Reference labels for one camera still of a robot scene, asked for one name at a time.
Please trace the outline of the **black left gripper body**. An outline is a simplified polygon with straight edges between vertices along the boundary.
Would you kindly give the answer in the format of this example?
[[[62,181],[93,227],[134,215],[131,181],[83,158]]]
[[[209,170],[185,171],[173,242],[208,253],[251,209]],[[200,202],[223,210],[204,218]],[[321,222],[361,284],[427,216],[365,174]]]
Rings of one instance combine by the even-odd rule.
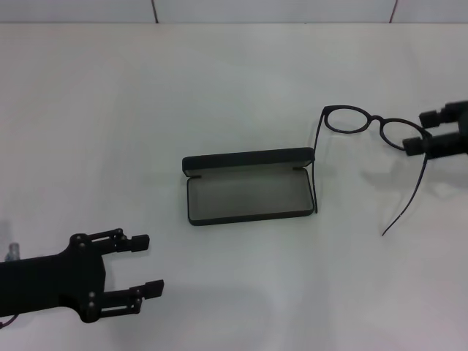
[[[76,234],[58,254],[2,263],[1,316],[66,307],[83,322],[96,322],[106,273],[94,239]]]

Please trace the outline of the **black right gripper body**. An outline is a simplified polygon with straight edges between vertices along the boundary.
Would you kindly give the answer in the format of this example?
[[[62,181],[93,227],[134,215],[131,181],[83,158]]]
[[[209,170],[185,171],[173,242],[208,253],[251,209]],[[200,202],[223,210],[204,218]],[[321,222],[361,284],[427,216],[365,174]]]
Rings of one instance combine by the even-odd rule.
[[[458,145],[458,154],[467,153],[467,101],[460,103],[458,107],[458,133],[460,136],[460,141]]]

